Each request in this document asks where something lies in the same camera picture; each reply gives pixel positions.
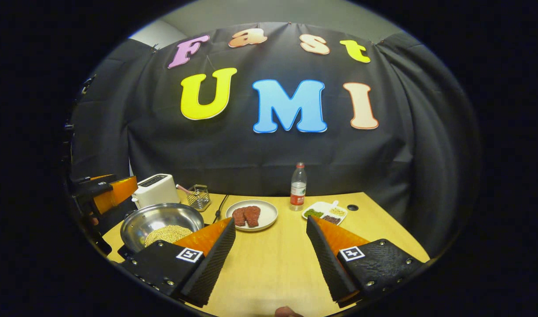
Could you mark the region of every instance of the wire mesh basket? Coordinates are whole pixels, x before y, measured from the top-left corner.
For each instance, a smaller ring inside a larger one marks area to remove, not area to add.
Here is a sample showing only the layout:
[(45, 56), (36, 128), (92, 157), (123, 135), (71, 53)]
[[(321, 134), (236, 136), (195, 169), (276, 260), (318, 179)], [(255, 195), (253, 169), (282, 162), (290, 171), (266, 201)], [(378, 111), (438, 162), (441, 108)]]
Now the wire mesh basket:
[(204, 211), (210, 206), (210, 195), (208, 194), (208, 187), (206, 185), (193, 185), (190, 189), (192, 195), (187, 194), (187, 201), (189, 206), (198, 211)]

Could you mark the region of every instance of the white plate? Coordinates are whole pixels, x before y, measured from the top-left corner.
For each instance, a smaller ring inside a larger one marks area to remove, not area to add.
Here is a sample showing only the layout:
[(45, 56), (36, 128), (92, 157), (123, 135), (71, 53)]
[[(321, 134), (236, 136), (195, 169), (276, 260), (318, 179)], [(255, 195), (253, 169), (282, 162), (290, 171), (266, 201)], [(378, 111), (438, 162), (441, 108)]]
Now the white plate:
[[(310, 209), (314, 209), (315, 211), (319, 211), (320, 213), (323, 213), (323, 215), (319, 218), (323, 218), (327, 215), (333, 217), (333, 218), (339, 218), (339, 222), (337, 223), (337, 225), (339, 225), (340, 223), (343, 222), (343, 219), (345, 219), (345, 217), (347, 217), (347, 213), (349, 211), (347, 211), (347, 209), (345, 208), (342, 208), (342, 207), (338, 207), (337, 205), (339, 204), (339, 201), (334, 201), (333, 203), (325, 203), (323, 201), (318, 201), (317, 203), (313, 203), (313, 205), (305, 208), (303, 211), (302, 211), (302, 218), (304, 219), (307, 219), (307, 217), (304, 215), (304, 213)], [(331, 209), (333, 208), (337, 208), (337, 209), (340, 209), (342, 210), (343, 212), (345, 212), (345, 215), (343, 216), (339, 216), (339, 215), (335, 215), (331, 212), (329, 212)]]
[(270, 227), (275, 220), (277, 220), (278, 210), (272, 203), (267, 203), (263, 200), (244, 200), (231, 205), (226, 210), (226, 218), (232, 217), (235, 209), (247, 206), (257, 206), (261, 209), (259, 214), (259, 225), (257, 227), (250, 228), (247, 222), (243, 226), (237, 225), (235, 228), (242, 231), (259, 231)]

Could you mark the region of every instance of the wooden table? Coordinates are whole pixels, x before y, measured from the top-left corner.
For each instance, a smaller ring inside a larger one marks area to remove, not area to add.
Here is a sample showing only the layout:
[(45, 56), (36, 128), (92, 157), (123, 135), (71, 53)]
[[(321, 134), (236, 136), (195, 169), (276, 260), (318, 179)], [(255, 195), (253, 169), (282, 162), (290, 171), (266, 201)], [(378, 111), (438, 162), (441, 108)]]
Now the wooden table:
[[(187, 204), (186, 195), (182, 191), (178, 194), (181, 203)], [(210, 194), (212, 203), (201, 213), (205, 223), (212, 223), (223, 198), (224, 195)], [(221, 218), (233, 203), (248, 199), (272, 203), (278, 209), (277, 221), (263, 231), (237, 230), (208, 305), (202, 308), (189, 306), (221, 317), (272, 317), (275, 309), (281, 306), (289, 306), (305, 317), (319, 317), (354, 306), (339, 309), (331, 299), (314, 248), (306, 235), (303, 211), (289, 210), (289, 197), (229, 196), (221, 209)], [(304, 206), (335, 200), (345, 209), (349, 204), (359, 206), (359, 210), (349, 211), (340, 227), (369, 241), (388, 239), (419, 261), (429, 260), (429, 255), (414, 237), (362, 192), (309, 196), (305, 197)], [(121, 225), (122, 222), (118, 223), (103, 236), (113, 250), (108, 259), (119, 263), (124, 261), (117, 253), (123, 244)]]

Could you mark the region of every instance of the metal bowl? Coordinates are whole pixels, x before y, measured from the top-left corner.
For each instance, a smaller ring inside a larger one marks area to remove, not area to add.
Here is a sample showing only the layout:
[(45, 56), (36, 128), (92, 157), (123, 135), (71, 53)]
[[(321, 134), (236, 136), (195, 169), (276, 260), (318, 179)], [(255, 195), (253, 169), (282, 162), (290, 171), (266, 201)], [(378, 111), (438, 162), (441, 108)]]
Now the metal bowl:
[(120, 238), (131, 251), (142, 251), (148, 235), (168, 225), (196, 232), (204, 227), (204, 219), (196, 209), (182, 203), (158, 203), (129, 215), (120, 228)]

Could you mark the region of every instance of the hand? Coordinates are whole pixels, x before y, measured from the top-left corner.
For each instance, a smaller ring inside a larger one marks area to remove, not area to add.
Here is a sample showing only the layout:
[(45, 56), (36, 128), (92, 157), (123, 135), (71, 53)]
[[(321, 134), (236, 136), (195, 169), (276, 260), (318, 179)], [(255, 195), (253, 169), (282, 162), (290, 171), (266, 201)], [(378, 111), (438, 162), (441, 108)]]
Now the hand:
[(300, 315), (299, 313), (295, 313), (290, 307), (284, 306), (277, 308), (276, 311), (274, 311), (274, 317), (304, 317)]

